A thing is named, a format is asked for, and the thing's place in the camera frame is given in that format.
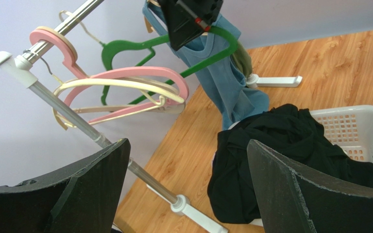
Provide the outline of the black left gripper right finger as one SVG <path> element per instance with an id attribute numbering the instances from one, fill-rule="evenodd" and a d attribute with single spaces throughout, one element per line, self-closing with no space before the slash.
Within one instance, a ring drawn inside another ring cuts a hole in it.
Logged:
<path id="1" fill-rule="evenodd" d="M 257 140 L 249 170 L 268 233 L 373 233 L 373 188 L 296 162 Z"/>

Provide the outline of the blue ribbed tank top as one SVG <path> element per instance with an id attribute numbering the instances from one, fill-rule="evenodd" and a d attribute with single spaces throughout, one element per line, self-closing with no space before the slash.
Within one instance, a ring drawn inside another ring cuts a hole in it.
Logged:
<path id="1" fill-rule="evenodd" d="M 192 67 L 228 46 L 224 38 L 210 33 L 192 40 L 174 54 L 188 67 Z M 195 74 L 207 96 L 220 111 L 223 130 L 247 117 L 266 112 L 269 108 L 268 95 L 261 90 L 247 88 L 245 75 L 229 56 Z"/>

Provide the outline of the wooden hanger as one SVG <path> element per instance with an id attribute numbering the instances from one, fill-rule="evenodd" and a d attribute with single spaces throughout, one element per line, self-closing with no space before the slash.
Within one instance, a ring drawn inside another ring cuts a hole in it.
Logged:
<path id="1" fill-rule="evenodd" d="M 151 3 L 151 4 L 153 4 L 153 5 L 157 6 L 157 7 L 160 7 L 160 4 L 156 0 L 147 0 L 146 3 Z M 144 17 L 144 20 L 145 20 L 145 26 L 146 26 L 147 32 L 148 33 L 154 32 L 155 29 L 152 26 L 152 24 L 148 21 L 148 19 L 146 17 Z"/>

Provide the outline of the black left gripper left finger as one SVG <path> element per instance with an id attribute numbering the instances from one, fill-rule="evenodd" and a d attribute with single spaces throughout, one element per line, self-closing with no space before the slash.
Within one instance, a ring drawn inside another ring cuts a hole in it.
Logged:
<path id="1" fill-rule="evenodd" d="M 0 186 L 0 233 L 109 233 L 129 164 L 121 139 L 15 186 Z"/>

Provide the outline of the white plastic laundry basket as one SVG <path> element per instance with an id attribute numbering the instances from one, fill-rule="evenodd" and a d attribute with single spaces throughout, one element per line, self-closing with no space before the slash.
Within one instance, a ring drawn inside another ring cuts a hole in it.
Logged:
<path id="1" fill-rule="evenodd" d="M 373 106 L 310 111 L 285 104 L 218 134 L 207 194 L 223 223 L 262 224 L 247 159 L 252 139 L 323 173 L 373 188 Z"/>

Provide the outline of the olive green tank top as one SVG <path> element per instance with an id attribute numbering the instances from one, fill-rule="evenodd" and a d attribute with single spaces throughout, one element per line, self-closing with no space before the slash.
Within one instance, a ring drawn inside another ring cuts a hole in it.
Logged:
<path id="1" fill-rule="evenodd" d="M 231 59 L 235 67 L 246 77 L 253 73 L 252 60 L 248 52 L 243 48 L 238 48 L 232 55 Z"/>

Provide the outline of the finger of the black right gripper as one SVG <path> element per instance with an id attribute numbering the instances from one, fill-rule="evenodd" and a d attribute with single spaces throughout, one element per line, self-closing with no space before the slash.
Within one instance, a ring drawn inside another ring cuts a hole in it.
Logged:
<path id="1" fill-rule="evenodd" d="M 217 20 L 223 0 L 159 0 L 171 48 L 175 51 L 206 33 Z"/>

